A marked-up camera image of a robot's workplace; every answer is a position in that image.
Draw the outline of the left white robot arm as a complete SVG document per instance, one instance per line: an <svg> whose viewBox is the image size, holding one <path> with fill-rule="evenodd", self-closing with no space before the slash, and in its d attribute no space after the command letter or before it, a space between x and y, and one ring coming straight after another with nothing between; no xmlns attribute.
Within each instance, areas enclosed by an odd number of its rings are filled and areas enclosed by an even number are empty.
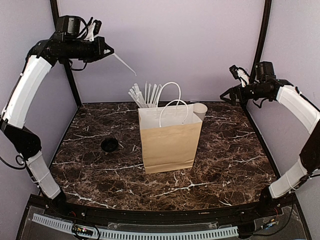
<svg viewBox="0 0 320 240"><path fill-rule="evenodd" d="M115 50L98 35L101 25L100 20L93 18L85 22L79 16L59 17L52 36L38 41L29 50L0 117L0 130L21 159L15 169L27 169L42 194L52 201L51 210L60 218L67 218L71 208L43 158L40 138L25 126L26 117L41 83L57 62L69 64L76 59L88 64L114 54Z"/></svg>

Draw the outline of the single white straw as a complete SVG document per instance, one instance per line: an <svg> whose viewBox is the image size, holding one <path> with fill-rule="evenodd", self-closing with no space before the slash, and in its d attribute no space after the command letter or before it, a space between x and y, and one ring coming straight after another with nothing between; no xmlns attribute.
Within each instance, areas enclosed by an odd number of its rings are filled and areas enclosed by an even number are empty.
<svg viewBox="0 0 320 240"><path fill-rule="evenodd" d="M137 73L122 58L120 58L116 53L113 53L113 56L115 56L118 61L120 61L126 68L128 68L135 77L137 77Z"/></svg>

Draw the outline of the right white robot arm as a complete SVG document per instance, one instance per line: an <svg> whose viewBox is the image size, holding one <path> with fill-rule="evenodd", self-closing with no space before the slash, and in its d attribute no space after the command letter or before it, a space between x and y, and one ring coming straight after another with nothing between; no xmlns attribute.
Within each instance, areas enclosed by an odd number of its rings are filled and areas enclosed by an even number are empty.
<svg viewBox="0 0 320 240"><path fill-rule="evenodd" d="M255 213L266 217L274 210L278 199L295 192L307 180L317 177L315 172L320 169L320 110L298 87L288 80L278 79L271 62L259 62L254 68L256 81L250 82L250 76L245 69L232 65L229 71L240 84L226 90L220 95L220 99L232 105L243 104L248 100L276 101L289 110L309 134L297 162L283 176L261 191Z"/></svg>

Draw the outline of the brown paper bag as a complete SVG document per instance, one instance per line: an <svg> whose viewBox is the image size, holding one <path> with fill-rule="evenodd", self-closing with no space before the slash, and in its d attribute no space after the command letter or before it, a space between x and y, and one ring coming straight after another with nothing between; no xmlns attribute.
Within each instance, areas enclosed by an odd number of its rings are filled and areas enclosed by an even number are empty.
<svg viewBox="0 0 320 240"><path fill-rule="evenodd" d="M178 98L159 107L139 108L139 132L146 174L192 168L203 120L195 113L195 104Z"/></svg>

